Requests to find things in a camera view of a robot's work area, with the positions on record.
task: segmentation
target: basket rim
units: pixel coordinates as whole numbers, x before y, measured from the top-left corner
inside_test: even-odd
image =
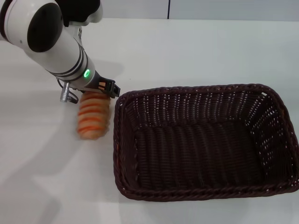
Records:
[[[251,194],[251,196],[271,196],[276,194],[282,194],[286,192],[294,192],[299,189],[299,184],[293,185],[295,181],[299,179],[299,172],[297,176],[292,179],[276,184],[265,185],[250,185],[250,186],[231,186],[223,188],[198,188],[198,189],[172,189],[172,190],[150,190],[150,189],[135,189],[130,187],[127,183],[125,175],[121,169],[121,153],[119,142],[121,141],[120,124],[122,122],[123,108],[132,102],[135,98],[143,98],[144,96],[153,96],[159,94],[202,94],[202,93],[232,93],[252,91],[265,93],[272,96],[275,104],[278,106],[278,113],[282,116],[283,126],[285,127],[286,136],[290,143],[291,150],[296,155],[294,162],[296,167],[299,168],[299,146],[298,140],[295,135],[294,127],[290,120],[289,112],[284,105],[280,96],[270,87],[262,84],[230,84],[230,85],[211,85],[211,86],[195,86],[195,87],[159,87],[148,90],[129,91],[121,95],[115,105],[114,115],[114,176],[115,183],[119,191],[126,197],[136,200],[150,200],[154,201],[158,197],[167,197],[169,200],[163,201],[175,201],[181,200],[186,197],[192,196],[195,200],[206,200],[209,195],[218,195],[216,198],[230,198],[230,197],[242,197],[243,195]]]

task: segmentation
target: cable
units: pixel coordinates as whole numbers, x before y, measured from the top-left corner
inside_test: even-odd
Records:
[[[63,88],[63,86],[62,86],[62,84],[61,84],[61,82],[60,82],[59,79],[57,79],[57,82],[58,82],[59,86],[61,88]],[[76,96],[76,94],[74,94],[71,91],[69,92],[69,94],[71,94],[73,96],[73,97],[70,97],[70,102],[73,103],[73,104],[77,104],[79,102],[79,98]]]

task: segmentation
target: orange striped bread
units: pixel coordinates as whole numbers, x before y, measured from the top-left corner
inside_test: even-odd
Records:
[[[110,97],[97,92],[85,92],[80,100],[77,132],[83,139],[98,139],[109,125]]]

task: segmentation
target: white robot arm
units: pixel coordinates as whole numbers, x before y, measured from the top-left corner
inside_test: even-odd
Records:
[[[99,22],[100,0],[0,0],[0,40],[25,53],[64,82],[60,100],[77,100],[69,89],[119,97],[114,80],[101,77],[81,42],[81,26]]]

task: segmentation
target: wicker basket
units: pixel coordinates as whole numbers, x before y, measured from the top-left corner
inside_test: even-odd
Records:
[[[116,103],[115,182],[130,199],[294,192],[298,152],[285,105],[260,84],[133,91]]]

